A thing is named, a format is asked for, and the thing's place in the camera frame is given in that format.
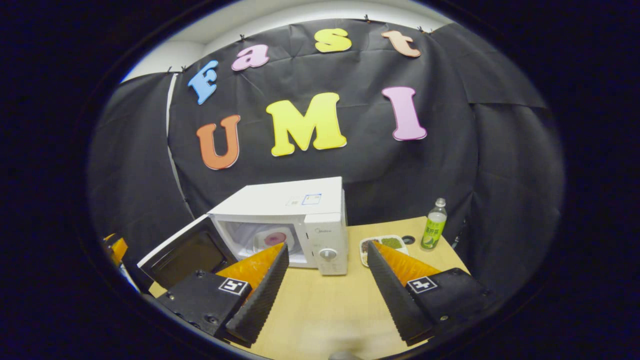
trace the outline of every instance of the blue letter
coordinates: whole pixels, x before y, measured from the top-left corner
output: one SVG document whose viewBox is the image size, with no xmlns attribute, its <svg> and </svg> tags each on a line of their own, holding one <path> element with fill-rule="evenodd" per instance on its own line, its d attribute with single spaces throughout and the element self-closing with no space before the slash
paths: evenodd
<svg viewBox="0 0 640 360">
<path fill-rule="evenodd" d="M 202 105 L 202 103 L 216 91 L 216 85 L 211 84 L 209 82 L 214 82 L 216 80 L 216 72 L 213 71 L 213 68 L 218 66 L 218 62 L 216 60 L 211 60 L 205 67 L 202 68 L 193 77 L 193 79 L 189 80 L 189 86 L 192 86 L 194 90 L 196 90 L 196 94 L 198 94 L 198 105 Z"/>
</svg>

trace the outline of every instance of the bottle label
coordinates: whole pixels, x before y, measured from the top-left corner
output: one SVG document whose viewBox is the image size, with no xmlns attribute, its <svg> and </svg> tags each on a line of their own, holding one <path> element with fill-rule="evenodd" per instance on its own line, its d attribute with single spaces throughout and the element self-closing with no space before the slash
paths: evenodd
<svg viewBox="0 0 640 360">
<path fill-rule="evenodd" d="M 440 239 L 440 235 L 442 235 L 442 229 L 444 229 L 446 222 L 446 220 L 443 222 L 434 222 L 430 218 L 427 218 L 427 227 L 424 229 L 424 235 L 420 242 L 422 247 L 425 249 L 433 249 L 438 245 L 438 240 Z"/>
</svg>

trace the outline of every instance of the foam letter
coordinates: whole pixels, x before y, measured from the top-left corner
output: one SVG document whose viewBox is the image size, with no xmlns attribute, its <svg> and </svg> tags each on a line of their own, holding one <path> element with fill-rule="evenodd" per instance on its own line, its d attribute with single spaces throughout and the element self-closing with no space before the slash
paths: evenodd
<svg viewBox="0 0 640 360">
<path fill-rule="evenodd" d="M 267 56 L 267 45 L 254 45 L 247 47 L 238 53 L 236 61 L 231 65 L 234 71 L 244 70 L 250 67 L 261 67 L 269 61 Z"/>
<path fill-rule="evenodd" d="M 240 121 L 240 115 L 231 115 L 225 117 L 220 125 L 227 132 L 227 153 L 224 156 L 216 154 L 216 148 L 213 142 L 213 132 L 216 130 L 216 124 L 207 124 L 196 132 L 200 138 L 200 153 L 204 165 L 213 170 L 228 168 L 238 160 L 240 146 L 238 146 L 237 123 Z"/>
<path fill-rule="evenodd" d="M 415 90 L 405 86 L 394 86 L 384 88 L 382 94 L 391 100 L 391 106 L 394 108 L 396 116 L 396 130 L 394 131 L 394 139 L 403 140 L 419 140 L 427 136 L 427 131 L 420 126 L 418 115 L 415 113 L 413 105 L 413 95 Z"/>
<path fill-rule="evenodd" d="M 198 74 L 194 76 L 191 80 L 189 80 L 188 85 L 192 86 L 194 90 L 196 90 L 196 94 L 198 94 L 198 104 L 202 105 L 202 103 L 216 91 L 216 85 L 211 84 L 209 82 L 214 82 L 216 80 L 216 72 L 213 71 L 213 68 L 218 66 L 218 62 L 216 60 L 211 60 L 202 70 L 198 71 Z"/>
<path fill-rule="evenodd" d="M 289 143 L 288 133 L 302 151 L 309 148 L 311 135 L 316 130 L 314 147 L 318 150 L 343 147 L 347 138 L 340 134 L 335 104 L 340 97 L 333 92 L 317 94 L 311 99 L 305 116 L 289 100 L 277 101 L 267 106 L 267 113 L 273 116 L 275 146 L 273 156 L 292 154 L 295 147 Z"/>
<path fill-rule="evenodd" d="M 351 47 L 351 40 L 346 38 L 347 32 L 343 29 L 324 29 L 314 35 L 316 49 L 321 53 L 333 51 L 345 51 Z"/>
<path fill-rule="evenodd" d="M 403 36 L 400 31 L 387 31 L 386 33 L 382 33 L 382 37 L 391 40 L 391 44 L 394 46 L 394 49 L 402 55 L 411 56 L 412 58 L 420 56 L 420 51 L 418 49 L 412 49 L 409 47 L 409 43 L 413 42 L 413 39 Z"/>
</svg>

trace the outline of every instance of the microwave dial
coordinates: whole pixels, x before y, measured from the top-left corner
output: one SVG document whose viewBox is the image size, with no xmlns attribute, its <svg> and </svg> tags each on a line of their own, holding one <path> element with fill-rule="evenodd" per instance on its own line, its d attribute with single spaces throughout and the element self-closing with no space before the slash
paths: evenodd
<svg viewBox="0 0 640 360">
<path fill-rule="evenodd" d="M 338 256 L 338 252 L 333 249 L 322 249 L 320 250 L 320 257 L 326 261 L 331 261 Z"/>
</svg>

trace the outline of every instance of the black cloth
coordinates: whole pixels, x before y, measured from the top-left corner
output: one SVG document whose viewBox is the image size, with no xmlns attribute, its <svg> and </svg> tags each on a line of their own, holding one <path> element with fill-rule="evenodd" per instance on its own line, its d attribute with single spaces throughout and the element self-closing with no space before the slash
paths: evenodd
<svg viewBox="0 0 640 360">
<path fill-rule="evenodd" d="M 345 29 L 351 48 L 320 53 L 313 37 L 325 28 Z M 421 56 L 397 52 L 381 35 L 389 30 L 413 38 L 411 47 Z M 238 52 L 256 44 L 269 46 L 267 64 L 234 72 Z M 211 60 L 219 62 L 217 88 L 198 105 L 188 82 Z M 316 20 L 230 44 L 178 74 L 167 139 L 169 78 L 155 74 L 124 83 L 96 137 L 122 145 L 92 159 L 94 216 L 103 233 L 114 229 L 129 237 L 125 259 L 132 264 L 191 219 L 167 142 L 194 216 L 248 184 L 342 176 L 350 225 L 424 216 L 436 198 L 446 198 L 444 236 L 453 241 L 466 218 L 468 236 L 456 251 L 472 275 L 505 297 L 525 284 L 545 255 L 564 183 L 551 112 L 513 63 L 457 24 L 427 34 L 395 24 Z M 415 89 L 426 138 L 392 137 L 394 112 L 381 93 L 388 86 Z M 266 107 L 290 100 L 305 114 L 311 98 L 324 92 L 340 96 L 337 117 L 347 145 L 302 151 L 290 139 L 293 154 L 272 156 L 273 118 Z M 126 121 L 110 120 L 123 114 Z M 211 170 L 202 161 L 196 131 L 218 125 L 216 152 L 225 154 L 220 121 L 230 115 L 241 116 L 238 160 Z"/>
</svg>

